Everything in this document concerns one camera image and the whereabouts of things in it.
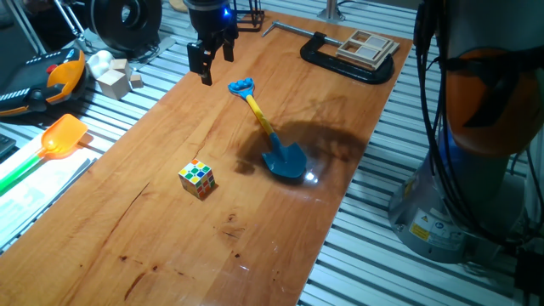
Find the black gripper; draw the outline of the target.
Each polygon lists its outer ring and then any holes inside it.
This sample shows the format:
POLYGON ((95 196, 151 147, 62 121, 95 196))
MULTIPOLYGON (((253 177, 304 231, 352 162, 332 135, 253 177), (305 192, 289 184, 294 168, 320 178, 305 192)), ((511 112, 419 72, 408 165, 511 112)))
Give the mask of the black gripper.
POLYGON ((234 44, 238 38, 235 14, 230 0, 185 0, 185 5, 199 40, 187 44, 190 71, 199 75, 203 84, 211 86, 212 58, 205 48, 223 46, 224 59, 234 61, 234 44))

